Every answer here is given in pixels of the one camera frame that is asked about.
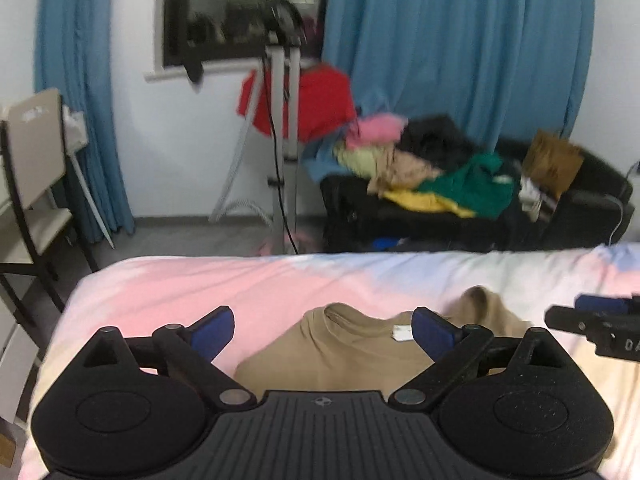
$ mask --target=red cloth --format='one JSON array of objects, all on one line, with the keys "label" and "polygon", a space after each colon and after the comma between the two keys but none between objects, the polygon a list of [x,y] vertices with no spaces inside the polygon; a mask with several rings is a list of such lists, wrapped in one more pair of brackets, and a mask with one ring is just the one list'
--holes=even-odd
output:
[{"label": "red cloth", "polygon": [[[238,104],[239,115],[246,115],[254,80],[255,70],[242,83],[242,95]],[[285,78],[285,88],[288,85],[288,78]],[[265,88],[271,92],[271,72],[267,72]],[[262,89],[258,101],[254,126],[258,131],[271,137],[265,88]],[[284,137],[287,138],[289,136],[289,105],[285,103],[284,108]],[[302,72],[298,113],[300,142],[309,142],[330,134],[355,118],[356,110],[351,97],[349,78],[345,74],[325,64]]]}]

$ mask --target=black sofa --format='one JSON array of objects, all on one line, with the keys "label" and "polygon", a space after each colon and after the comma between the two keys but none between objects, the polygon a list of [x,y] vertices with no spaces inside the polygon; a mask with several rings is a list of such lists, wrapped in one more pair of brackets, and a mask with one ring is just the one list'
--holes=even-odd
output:
[{"label": "black sofa", "polygon": [[[521,162],[528,148],[527,143],[501,139],[496,151],[505,160]],[[586,150],[582,155],[584,163],[548,223],[529,221],[520,209],[518,186],[511,205],[498,219],[461,219],[449,213],[407,211],[367,195],[364,179],[328,176],[320,184],[327,212],[324,250],[370,251],[373,241],[382,237],[406,240],[393,250],[417,251],[560,250],[595,247],[608,243],[610,237],[617,242],[634,212],[629,203],[633,187],[606,162]]]}]

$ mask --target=bed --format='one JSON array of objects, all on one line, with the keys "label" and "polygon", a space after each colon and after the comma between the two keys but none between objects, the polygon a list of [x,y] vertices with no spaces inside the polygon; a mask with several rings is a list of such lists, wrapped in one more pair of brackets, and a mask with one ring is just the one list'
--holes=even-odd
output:
[{"label": "bed", "polygon": [[[151,257],[115,264],[80,283],[42,364],[31,408],[101,326],[143,336],[169,322],[189,325],[220,304],[236,316],[233,341],[214,361],[228,374],[309,309],[340,301],[389,318],[425,305],[446,312],[469,287],[498,292],[522,319],[543,326],[550,304],[572,304],[581,292],[640,292],[640,244],[537,253],[314,254],[272,258]],[[605,478],[640,479],[640,364],[596,357],[577,336],[555,334],[614,413],[616,445]],[[22,480],[46,474],[33,440]]]}]

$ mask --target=window sill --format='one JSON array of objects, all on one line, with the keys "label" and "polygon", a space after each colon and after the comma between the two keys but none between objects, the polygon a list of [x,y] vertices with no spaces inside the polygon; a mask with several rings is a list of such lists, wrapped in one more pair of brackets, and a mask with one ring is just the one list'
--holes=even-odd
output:
[{"label": "window sill", "polygon": [[[254,59],[225,59],[220,61],[206,61],[202,64],[205,74],[225,73],[225,72],[249,72],[260,68],[260,60]],[[153,83],[155,81],[165,81],[168,79],[188,78],[187,71],[183,66],[168,66],[158,68],[153,72],[144,74],[145,81]]]}]

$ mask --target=white wall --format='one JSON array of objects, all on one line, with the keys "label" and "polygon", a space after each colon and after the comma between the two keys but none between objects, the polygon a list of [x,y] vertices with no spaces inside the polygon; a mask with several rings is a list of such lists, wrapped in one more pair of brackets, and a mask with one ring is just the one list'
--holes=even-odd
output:
[{"label": "white wall", "polygon": [[[218,198],[238,139],[236,114],[245,73],[146,82],[154,68],[156,0],[113,0],[113,106],[122,173],[135,216],[207,215]],[[266,210],[270,141],[252,132],[230,197]],[[302,213],[321,213],[317,186],[300,176]]]},{"label": "white wall", "polygon": [[[595,28],[587,85],[571,140],[618,170],[640,159],[640,0],[595,0]],[[639,211],[627,239],[640,240]]]},{"label": "white wall", "polygon": [[0,0],[0,104],[33,94],[38,0]]}]

